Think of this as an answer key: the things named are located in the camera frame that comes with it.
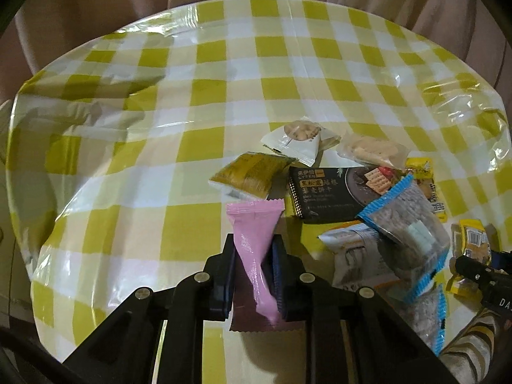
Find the pink snack packet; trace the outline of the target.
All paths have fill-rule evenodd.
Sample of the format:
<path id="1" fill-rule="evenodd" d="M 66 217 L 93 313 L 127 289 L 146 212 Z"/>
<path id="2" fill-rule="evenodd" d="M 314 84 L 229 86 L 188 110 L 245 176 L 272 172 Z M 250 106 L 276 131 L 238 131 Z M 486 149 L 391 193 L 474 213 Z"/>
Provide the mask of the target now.
<path id="1" fill-rule="evenodd" d="M 275 323 L 280 314 L 261 268 L 273 240 L 273 233 L 285 210 L 283 199 L 227 204 L 227 216 L 233 227 L 234 245 L 252 286 L 255 311 Z"/>

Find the clear cookie packet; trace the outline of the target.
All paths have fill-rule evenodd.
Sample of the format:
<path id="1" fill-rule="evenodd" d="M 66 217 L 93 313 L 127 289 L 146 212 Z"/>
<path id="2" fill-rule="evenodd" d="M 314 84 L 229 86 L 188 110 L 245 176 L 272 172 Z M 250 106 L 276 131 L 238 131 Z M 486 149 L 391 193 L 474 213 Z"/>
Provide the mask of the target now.
<path id="1" fill-rule="evenodd" d="M 337 146 L 341 158 L 360 163 L 405 169 L 410 149 L 391 140 L 357 133 L 346 133 Z"/>

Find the white nut packet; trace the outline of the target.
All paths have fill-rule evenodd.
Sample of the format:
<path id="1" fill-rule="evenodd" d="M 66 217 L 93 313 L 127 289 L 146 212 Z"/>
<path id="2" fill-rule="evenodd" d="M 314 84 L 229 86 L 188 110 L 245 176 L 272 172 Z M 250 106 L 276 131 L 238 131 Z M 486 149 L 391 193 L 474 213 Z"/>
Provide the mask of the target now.
<path id="1" fill-rule="evenodd" d="M 336 146 L 340 136 L 307 117 L 286 123 L 262 137 L 264 147 L 312 167 L 318 154 Z"/>

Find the small yellow snack packet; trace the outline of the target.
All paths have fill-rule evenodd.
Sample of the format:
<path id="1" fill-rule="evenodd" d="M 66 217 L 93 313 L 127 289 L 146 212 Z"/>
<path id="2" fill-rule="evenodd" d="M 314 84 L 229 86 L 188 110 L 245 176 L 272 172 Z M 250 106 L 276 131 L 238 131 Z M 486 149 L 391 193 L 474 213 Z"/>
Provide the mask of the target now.
<path id="1" fill-rule="evenodd" d="M 453 258 L 466 256 L 484 265 L 491 263 L 490 241 L 480 219 L 461 219 L 450 226 Z M 454 274 L 446 286 L 454 296 L 470 297 L 477 292 L 477 284 L 461 275 Z"/>

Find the striped cushion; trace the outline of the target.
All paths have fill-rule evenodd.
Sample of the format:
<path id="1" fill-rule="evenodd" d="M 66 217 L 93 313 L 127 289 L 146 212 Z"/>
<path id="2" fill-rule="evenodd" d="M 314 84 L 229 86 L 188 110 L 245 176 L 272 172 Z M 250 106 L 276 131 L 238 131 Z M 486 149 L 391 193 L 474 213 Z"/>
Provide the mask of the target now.
<path id="1" fill-rule="evenodd" d="M 481 383 L 490 371 L 505 320 L 483 308 L 438 356 L 458 383 Z"/>

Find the blue-edged clear snack bag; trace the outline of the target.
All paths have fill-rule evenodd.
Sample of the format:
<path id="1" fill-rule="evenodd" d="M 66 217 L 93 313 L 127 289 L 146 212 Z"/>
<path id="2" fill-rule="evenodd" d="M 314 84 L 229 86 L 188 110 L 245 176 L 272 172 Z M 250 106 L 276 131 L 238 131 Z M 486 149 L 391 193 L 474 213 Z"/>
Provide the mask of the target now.
<path id="1" fill-rule="evenodd" d="M 450 236 L 413 176 L 403 177 L 357 217 L 386 237 L 379 252 L 404 283 L 397 298 L 416 301 L 444 269 Z"/>

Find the white grey snack packet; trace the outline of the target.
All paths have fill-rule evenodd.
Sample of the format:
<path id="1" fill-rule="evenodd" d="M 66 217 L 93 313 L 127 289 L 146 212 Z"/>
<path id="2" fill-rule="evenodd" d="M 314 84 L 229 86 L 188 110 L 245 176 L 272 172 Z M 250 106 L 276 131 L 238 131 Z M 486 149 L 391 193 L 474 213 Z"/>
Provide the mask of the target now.
<path id="1" fill-rule="evenodd" d="M 366 224 L 356 222 L 331 229 L 318 239 L 334 257 L 333 287 L 356 291 L 363 286 L 380 288 L 398 281 L 378 250 L 384 240 Z"/>

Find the black cracker packet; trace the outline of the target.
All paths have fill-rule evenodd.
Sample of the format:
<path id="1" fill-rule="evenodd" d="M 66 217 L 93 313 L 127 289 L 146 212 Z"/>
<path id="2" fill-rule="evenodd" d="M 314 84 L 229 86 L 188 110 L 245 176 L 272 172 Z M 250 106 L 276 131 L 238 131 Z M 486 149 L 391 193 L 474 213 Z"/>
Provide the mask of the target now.
<path id="1" fill-rule="evenodd" d="M 288 192 L 293 214 L 306 224 L 349 222 L 396 185 L 404 173 L 386 166 L 292 166 Z"/>

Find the yellow checkered tablecloth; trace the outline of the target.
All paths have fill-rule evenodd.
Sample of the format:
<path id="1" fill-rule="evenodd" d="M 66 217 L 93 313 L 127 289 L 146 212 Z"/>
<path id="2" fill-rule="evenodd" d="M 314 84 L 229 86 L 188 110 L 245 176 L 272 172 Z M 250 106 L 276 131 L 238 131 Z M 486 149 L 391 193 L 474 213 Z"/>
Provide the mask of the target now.
<path id="1" fill-rule="evenodd" d="M 484 308 L 480 291 L 470 299 L 445 292 L 450 226 L 480 219 L 511 246 L 501 96 L 408 29 L 311 0 L 213 0 L 165 11 L 68 52 L 23 85 L 6 178 L 39 343 L 5 331 L 2 344 L 53 383 L 79 383 L 63 363 L 80 344 L 136 289 L 166 290 L 203 270 L 234 236 L 227 204 L 257 201 L 208 180 L 247 152 L 283 156 L 260 140 L 302 117 L 340 139 L 382 138 L 409 148 L 408 158 L 432 159 L 450 248 L 424 292 L 444 288 L 445 349 Z M 338 144 L 312 167 L 295 160 L 260 199 L 284 200 L 273 236 L 330 286 L 334 257 L 318 236 L 365 222 L 304 223 L 293 214 L 288 173 L 372 165 L 341 158 Z M 229 317 L 204 323 L 200 383 L 305 378 L 305 325 L 255 311 L 236 250 Z"/>

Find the olive green snack packet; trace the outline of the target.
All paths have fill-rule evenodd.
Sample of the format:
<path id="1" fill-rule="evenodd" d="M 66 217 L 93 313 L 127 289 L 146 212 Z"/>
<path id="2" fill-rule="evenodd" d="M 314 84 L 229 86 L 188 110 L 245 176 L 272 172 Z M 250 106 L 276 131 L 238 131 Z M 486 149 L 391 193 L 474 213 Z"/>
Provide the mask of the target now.
<path id="1" fill-rule="evenodd" d="M 208 183 L 233 198 L 267 199 L 274 181 L 294 162 L 284 156 L 247 152 L 217 171 Z"/>

